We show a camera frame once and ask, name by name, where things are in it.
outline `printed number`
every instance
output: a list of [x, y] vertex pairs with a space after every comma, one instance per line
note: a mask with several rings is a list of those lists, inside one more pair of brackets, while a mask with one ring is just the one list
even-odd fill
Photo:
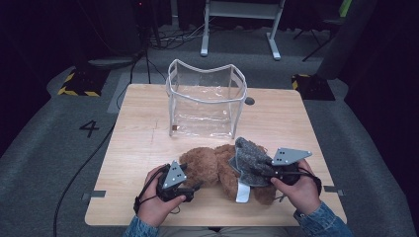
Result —
[[90, 120], [89, 122], [87, 122], [86, 124], [80, 126], [80, 130], [88, 130], [89, 134], [87, 134], [87, 137], [90, 138], [90, 136], [92, 135], [93, 130], [99, 130], [99, 127], [95, 127], [96, 122], [94, 120]]

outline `hand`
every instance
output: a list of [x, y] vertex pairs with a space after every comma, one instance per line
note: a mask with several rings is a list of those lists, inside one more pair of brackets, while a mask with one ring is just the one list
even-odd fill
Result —
[[[298, 166], [313, 174], [310, 166], [305, 160], [299, 161]], [[296, 209], [305, 215], [313, 213], [321, 205], [317, 186], [314, 181], [307, 176], [301, 176], [298, 182], [293, 186], [286, 185], [277, 178], [272, 178], [271, 182], [279, 191], [290, 199], [291, 204], [295, 206]]]
[[[161, 168], [157, 167], [154, 168], [147, 174], [147, 178], [145, 179], [145, 184], [151, 179], [151, 177], [158, 172]], [[144, 201], [138, 210], [138, 218], [147, 223], [148, 225], [158, 227], [161, 223], [166, 219], [167, 215], [180, 205], [185, 199], [185, 196], [179, 196], [173, 198], [167, 202], [164, 202], [159, 197], [156, 196], [156, 189], [158, 184], [158, 178], [162, 175], [162, 173], [158, 174], [156, 178], [151, 182], [148, 189], [144, 192], [141, 201]]]

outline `clear plastic bag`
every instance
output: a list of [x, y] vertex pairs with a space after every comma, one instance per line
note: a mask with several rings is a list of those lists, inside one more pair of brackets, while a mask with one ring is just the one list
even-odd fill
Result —
[[234, 138], [247, 92], [237, 67], [203, 70], [175, 59], [168, 74], [169, 135]]

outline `gray carpet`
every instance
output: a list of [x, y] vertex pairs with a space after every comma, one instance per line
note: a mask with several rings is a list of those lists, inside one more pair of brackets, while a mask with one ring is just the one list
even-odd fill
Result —
[[[209, 56], [200, 57], [201, 39], [176, 49], [149, 51], [151, 82], [162, 84], [169, 64], [179, 58], [207, 69], [232, 63], [245, 75], [248, 87], [291, 89], [291, 76], [313, 74], [327, 48], [306, 62], [316, 48], [310, 34], [278, 32], [281, 61], [272, 58], [262, 29], [216, 32], [209, 38]], [[96, 97], [58, 96], [71, 68], [48, 84], [51, 100], [28, 122], [0, 159], [0, 236], [51, 236], [55, 208], [65, 187], [115, 123], [129, 81], [129, 67], [113, 70]], [[145, 60], [134, 68], [133, 82], [148, 83]], [[304, 101], [332, 178], [344, 191], [342, 204], [356, 236], [415, 236], [405, 196], [385, 167], [374, 143], [343, 101], [347, 87], [329, 82], [335, 102]], [[99, 130], [79, 127], [94, 120]], [[109, 139], [90, 160], [66, 194], [58, 215], [58, 236], [121, 236], [124, 226], [92, 227], [84, 222]], [[290, 228], [299, 236], [297, 228]]]

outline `stuffed animal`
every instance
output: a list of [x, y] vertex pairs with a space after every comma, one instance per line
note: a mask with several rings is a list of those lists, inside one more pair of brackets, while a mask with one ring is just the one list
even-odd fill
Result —
[[[264, 147], [257, 147], [263, 153], [266, 153]], [[202, 187], [212, 187], [220, 181], [227, 198], [236, 200], [240, 174], [229, 163], [235, 155], [236, 147], [230, 144], [218, 146], [215, 149], [197, 147], [184, 153], [179, 158], [181, 164], [188, 164], [188, 169], [185, 170], [188, 180], [185, 181], [184, 185], [192, 187], [198, 183], [203, 183]], [[254, 187], [252, 191], [255, 199], [261, 204], [272, 204], [275, 199], [276, 188], [273, 185]]]

